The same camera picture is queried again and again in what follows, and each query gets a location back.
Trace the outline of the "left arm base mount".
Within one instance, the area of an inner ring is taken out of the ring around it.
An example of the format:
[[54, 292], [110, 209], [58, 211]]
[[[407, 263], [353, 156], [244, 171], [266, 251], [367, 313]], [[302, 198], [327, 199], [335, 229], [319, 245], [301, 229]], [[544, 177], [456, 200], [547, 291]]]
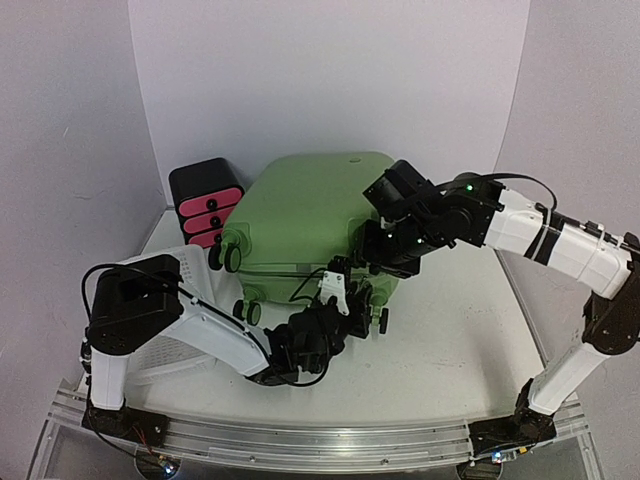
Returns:
[[105, 410], [90, 405], [83, 415], [82, 426], [104, 437], [161, 447], [167, 435], [169, 417], [129, 406]]

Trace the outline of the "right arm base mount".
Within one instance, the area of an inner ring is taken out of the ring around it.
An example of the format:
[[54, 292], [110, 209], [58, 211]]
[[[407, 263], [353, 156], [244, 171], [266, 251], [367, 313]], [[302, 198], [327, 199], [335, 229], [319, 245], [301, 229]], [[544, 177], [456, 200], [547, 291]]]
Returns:
[[555, 437], [553, 416], [534, 411], [527, 399], [517, 404], [511, 415], [475, 421], [469, 425], [469, 438], [475, 458], [532, 447]]

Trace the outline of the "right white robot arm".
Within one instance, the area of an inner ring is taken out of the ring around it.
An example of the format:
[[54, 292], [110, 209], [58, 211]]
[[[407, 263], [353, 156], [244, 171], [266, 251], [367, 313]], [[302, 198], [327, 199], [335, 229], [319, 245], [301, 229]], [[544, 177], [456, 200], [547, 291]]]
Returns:
[[580, 222], [505, 186], [511, 173], [463, 173], [435, 185], [398, 161], [363, 195], [379, 215], [362, 228], [356, 257], [375, 272], [410, 278], [423, 256], [459, 241], [520, 255], [587, 286], [585, 329], [525, 390], [503, 433], [524, 443], [606, 359], [639, 336], [639, 241]]

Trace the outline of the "green hard-shell suitcase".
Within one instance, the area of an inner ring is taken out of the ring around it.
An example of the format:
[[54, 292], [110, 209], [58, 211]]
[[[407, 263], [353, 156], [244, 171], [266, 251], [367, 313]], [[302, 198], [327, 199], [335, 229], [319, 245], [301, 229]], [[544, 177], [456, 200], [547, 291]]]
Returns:
[[236, 274], [237, 318], [256, 325], [262, 304], [307, 306], [327, 265], [350, 258], [376, 210], [363, 195], [393, 163], [379, 152], [300, 154], [272, 161], [224, 223], [212, 269]]

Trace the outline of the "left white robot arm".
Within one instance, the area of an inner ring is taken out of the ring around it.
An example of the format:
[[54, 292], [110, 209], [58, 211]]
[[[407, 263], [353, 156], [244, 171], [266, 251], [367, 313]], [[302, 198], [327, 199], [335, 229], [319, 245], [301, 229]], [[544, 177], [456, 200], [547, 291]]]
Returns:
[[157, 337], [198, 349], [255, 384], [302, 388], [319, 383], [347, 337], [366, 337], [371, 324], [372, 287], [352, 280], [343, 257], [312, 273], [317, 293], [273, 329], [240, 321], [205, 300], [183, 280], [179, 260], [169, 254], [98, 264], [88, 272], [98, 276], [94, 294], [82, 297], [89, 404], [114, 437], [127, 435], [135, 423], [124, 407], [129, 359]]

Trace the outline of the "white perforated plastic basket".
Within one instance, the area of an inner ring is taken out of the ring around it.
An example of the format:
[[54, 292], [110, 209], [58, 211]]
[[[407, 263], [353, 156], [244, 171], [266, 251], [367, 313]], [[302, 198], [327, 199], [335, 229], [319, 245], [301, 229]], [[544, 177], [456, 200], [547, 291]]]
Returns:
[[[123, 264], [133, 264], [156, 255], [167, 254], [180, 263], [180, 275], [184, 281], [205, 300], [213, 301], [213, 288], [207, 269], [204, 250], [197, 246], [180, 246], [159, 252], [131, 257]], [[136, 350], [130, 357], [127, 383], [150, 385], [175, 380], [187, 375], [215, 368], [217, 359], [184, 342], [158, 336]]]

